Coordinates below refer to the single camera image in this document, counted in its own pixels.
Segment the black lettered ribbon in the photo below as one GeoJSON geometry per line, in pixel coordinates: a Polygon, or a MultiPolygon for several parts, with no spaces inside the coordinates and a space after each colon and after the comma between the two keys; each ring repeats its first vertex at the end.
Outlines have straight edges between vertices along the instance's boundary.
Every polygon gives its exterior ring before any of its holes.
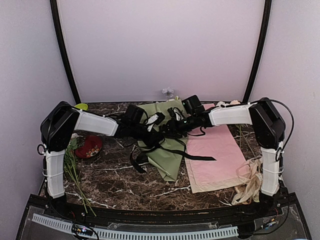
{"type": "Polygon", "coordinates": [[[165,138],[154,147],[148,148],[142,141],[138,142],[140,153],[133,157],[130,154],[130,163],[139,173],[147,171],[142,168],[143,163],[150,163],[157,168],[163,178],[170,178],[171,181],[177,178],[182,160],[194,161],[215,161],[212,156],[201,156],[189,154],[187,149],[187,137],[165,138]]]}

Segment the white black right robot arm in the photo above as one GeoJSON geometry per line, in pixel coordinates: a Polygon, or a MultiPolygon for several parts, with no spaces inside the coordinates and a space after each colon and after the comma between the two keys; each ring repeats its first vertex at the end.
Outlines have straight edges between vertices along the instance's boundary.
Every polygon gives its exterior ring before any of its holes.
{"type": "Polygon", "coordinates": [[[196,128],[222,125],[251,125],[261,148],[263,160],[262,194],[272,197],[280,188],[282,152],[285,148],[286,124],[277,108],[276,100],[264,97],[260,100],[205,109],[197,96],[182,102],[189,115],[181,120],[171,118],[159,130],[167,137],[186,136],[196,128]]]}

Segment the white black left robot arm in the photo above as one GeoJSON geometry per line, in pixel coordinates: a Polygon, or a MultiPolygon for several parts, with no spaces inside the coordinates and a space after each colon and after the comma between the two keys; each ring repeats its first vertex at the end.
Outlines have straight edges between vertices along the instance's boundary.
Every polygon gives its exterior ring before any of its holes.
{"type": "Polygon", "coordinates": [[[60,197],[64,188],[64,155],[75,131],[87,131],[108,137],[131,137],[142,141],[146,147],[154,148],[164,140],[162,133],[149,129],[141,119],[144,110],[129,105],[121,118],[92,113],[61,101],[40,125],[41,141],[46,160],[47,192],[52,197],[51,210],[60,218],[67,218],[70,206],[60,197]]]}

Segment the blue flower stem bunch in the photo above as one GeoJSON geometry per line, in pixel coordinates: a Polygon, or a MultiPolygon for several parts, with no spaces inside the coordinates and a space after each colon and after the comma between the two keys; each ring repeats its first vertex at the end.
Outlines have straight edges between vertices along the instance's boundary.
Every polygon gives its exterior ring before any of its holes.
{"type": "Polygon", "coordinates": [[[172,99],[174,98],[175,91],[171,87],[163,88],[162,89],[162,94],[167,98],[167,99],[172,99]]]}

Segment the peach green wrapping paper sheet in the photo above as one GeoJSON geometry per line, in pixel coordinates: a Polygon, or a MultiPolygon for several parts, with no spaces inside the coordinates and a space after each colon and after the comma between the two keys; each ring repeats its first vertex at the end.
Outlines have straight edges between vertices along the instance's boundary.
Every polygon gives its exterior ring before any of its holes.
{"type": "MultiPolygon", "coordinates": [[[[166,102],[140,104],[139,107],[144,109],[149,117],[153,116],[157,112],[164,114],[165,118],[160,123],[161,125],[166,124],[171,119],[171,116],[168,113],[169,108],[177,108],[182,112],[183,116],[186,115],[180,99],[172,99],[166,102]]],[[[183,151],[187,141],[187,138],[180,138],[178,140],[165,138],[165,140],[160,144],[161,148],[146,154],[149,163],[157,168],[164,181],[177,181],[181,161],[183,159],[181,155],[168,152],[168,150],[183,151]]]]}

